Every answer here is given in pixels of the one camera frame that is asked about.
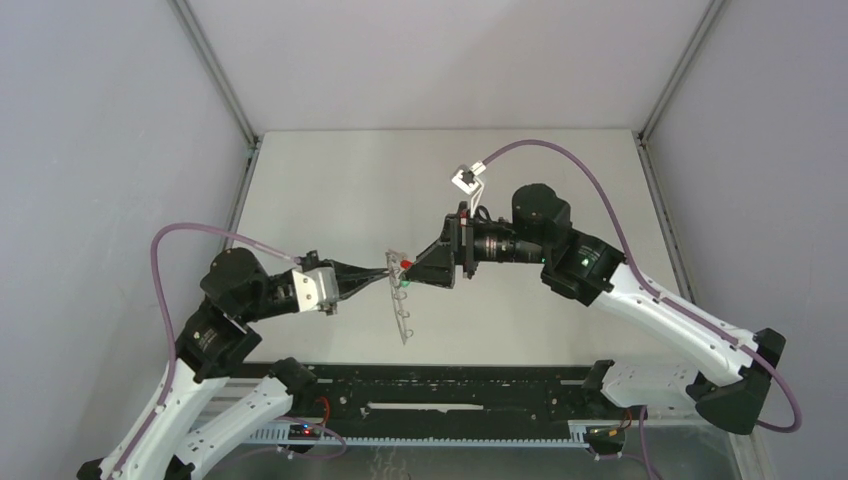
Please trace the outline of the aluminium frame post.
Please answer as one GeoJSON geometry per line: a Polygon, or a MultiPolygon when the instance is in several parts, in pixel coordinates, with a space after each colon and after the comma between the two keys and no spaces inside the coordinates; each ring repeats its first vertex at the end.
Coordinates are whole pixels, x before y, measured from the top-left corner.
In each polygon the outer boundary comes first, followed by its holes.
{"type": "Polygon", "coordinates": [[[665,112],[683,84],[697,56],[707,42],[710,34],[729,4],[727,0],[710,0],[700,16],[683,51],[677,59],[667,81],[654,102],[647,119],[638,131],[637,138],[646,144],[661,123],[665,112]]]}
{"type": "Polygon", "coordinates": [[[183,29],[189,44],[195,51],[213,87],[236,123],[245,144],[249,149],[255,149],[259,143],[259,134],[248,119],[247,113],[214,50],[212,42],[204,31],[200,18],[191,2],[186,0],[168,0],[167,3],[183,29]]]}

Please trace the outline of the metal disc keyring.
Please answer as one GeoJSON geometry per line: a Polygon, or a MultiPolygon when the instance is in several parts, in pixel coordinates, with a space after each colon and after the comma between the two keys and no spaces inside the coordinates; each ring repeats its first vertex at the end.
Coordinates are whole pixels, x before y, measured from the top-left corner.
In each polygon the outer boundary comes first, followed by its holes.
{"type": "Polygon", "coordinates": [[[403,345],[406,345],[407,342],[414,335],[414,330],[408,326],[408,319],[410,318],[411,314],[404,306],[404,301],[408,298],[406,288],[401,289],[399,287],[399,282],[402,280],[401,276],[403,272],[399,272],[397,270],[390,270],[388,268],[388,265],[387,269],[388,281],[391,291],[390,299],[392,301],[392,310],[397,324],[401,343],[403,345]]]}

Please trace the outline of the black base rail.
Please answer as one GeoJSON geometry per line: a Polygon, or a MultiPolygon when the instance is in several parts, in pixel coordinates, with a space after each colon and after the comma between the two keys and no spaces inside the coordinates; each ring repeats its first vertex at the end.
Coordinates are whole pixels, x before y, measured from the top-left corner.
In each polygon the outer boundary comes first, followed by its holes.
{"type": "Polygon", "coordinates": [[[631,426],[587,366],[310,364],[317,378],[290,414],[346,440],[566,441],[572,428],[631,426]]]}

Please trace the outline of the left aluminium frame post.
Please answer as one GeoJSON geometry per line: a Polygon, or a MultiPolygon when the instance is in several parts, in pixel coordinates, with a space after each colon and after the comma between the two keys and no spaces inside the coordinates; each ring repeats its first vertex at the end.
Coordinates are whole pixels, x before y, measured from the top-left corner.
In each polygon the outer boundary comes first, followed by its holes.
{"type": "Polygon", "coordinates": [[[245,144],[249,149],[255,149],[259,143],[259,134],[248,119],[247,113],[214,50],[212,42],[204,31],[200,18],[191,2],[186,0],[168,0],[167,3],[183,29],[189,44],[195,51],[213,87],[236,123],[245,144]]]}

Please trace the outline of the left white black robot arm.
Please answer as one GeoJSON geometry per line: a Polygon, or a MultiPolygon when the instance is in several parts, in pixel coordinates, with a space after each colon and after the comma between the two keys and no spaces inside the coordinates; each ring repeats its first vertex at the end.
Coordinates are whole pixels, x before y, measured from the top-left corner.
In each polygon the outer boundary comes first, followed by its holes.
{"type": "Polygon", "coordinates": [[[261,342],[251,323],[323,312],[388,276],[314,251],[299,267],[270,275],[246,248],[219,254],[200,287],[205,297],[174,343],[148,413],[106,457],[84,463],[79,479],[202,479],[262,425],[316,403],[316,376],[289,357],[272,364],[250,393],[202,426],[195,422],[261,342]]]}

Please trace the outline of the right aluminium frame post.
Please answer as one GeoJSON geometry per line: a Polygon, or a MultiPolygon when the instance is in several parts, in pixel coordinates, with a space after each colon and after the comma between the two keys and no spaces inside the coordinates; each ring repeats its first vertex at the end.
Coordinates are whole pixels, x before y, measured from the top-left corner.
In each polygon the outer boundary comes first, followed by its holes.
{"type": "Polygon", "coordinates": [[[697,56],[707,42],[710,34],[729,4],[727,0],[710,0],[700,16],[683,51],[677,59],[667,81],[654,102],[647,119],[638,131],[637,138],[646,144],[661,123],[665,112],[683,84],[697,56]]]}

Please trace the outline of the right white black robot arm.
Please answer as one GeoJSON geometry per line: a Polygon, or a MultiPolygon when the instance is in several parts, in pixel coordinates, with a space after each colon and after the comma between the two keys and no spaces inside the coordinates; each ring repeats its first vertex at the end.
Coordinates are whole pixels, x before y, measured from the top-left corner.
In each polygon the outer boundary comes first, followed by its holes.
{"type": "Polygon", "coordinates": [[[547,185],[520,187],[511,207],[510,219],[494,220],[461,203],[439,237],[402,262],[401,280],[449,289],[483,262],[538,264],[553,293],[628,320],[681,356],[671,365],[597,361],[581,392],[588,414],[691,408],[726,432],[753,432],[785,347],[781,334],[734,327],[657,286],[622,251],[576,230],[569,204],[547,185]]]}

